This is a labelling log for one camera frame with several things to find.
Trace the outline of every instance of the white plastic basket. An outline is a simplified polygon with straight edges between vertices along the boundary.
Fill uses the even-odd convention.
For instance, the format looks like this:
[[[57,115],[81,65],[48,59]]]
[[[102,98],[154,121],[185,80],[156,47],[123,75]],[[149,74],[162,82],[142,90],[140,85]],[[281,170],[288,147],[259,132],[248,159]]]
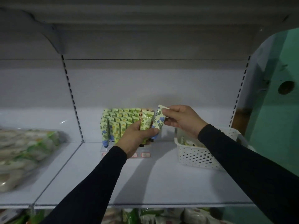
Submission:
[[[221,130],[225,135],[229,136],[234,141],[240,141],[241,144],[252,151],[255,151],[241,133],[234,128],[215,127]],[[186,141],[192,142],[198,147],[182,145],[181,138],[184,137]],[[178,146],[178,161],[187,166],[207,168],[214,170],[224,170],[220,163],[214,158],[210,151],[199,142],[199,140],[191,138],[183,130],[176,128],[174,142]]]

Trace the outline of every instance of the shelf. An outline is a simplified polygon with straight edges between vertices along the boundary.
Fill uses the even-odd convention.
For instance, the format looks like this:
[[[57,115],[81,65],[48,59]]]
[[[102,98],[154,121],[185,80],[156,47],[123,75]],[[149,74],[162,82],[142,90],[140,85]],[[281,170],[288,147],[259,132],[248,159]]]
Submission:
[[[100,162],[101,146],[82,144],[37,200],[35,208],[54,208]],[[157,142],[152,144],[151,158],[127,160],[109,205],[149,208],[253,203],[226,172],[183,166],[178,163],[173,142]]]
[[[58,150],[43,160],[40,167],[13,191],[0,194],[0,208],[28,208],[47,188],[80,144],[80,142],[62,143]]]

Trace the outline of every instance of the black sleeve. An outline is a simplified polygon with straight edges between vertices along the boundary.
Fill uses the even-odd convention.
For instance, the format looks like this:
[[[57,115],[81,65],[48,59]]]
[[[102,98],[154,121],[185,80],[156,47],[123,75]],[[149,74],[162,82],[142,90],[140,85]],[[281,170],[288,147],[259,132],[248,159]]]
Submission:
[[[127,155],[121,148],[112,147],[96,168],[55,207],[41,224],[101,223],[126,160]]]
[[[298,223],[299,177],[213,127],[198,139],[273,223]]]

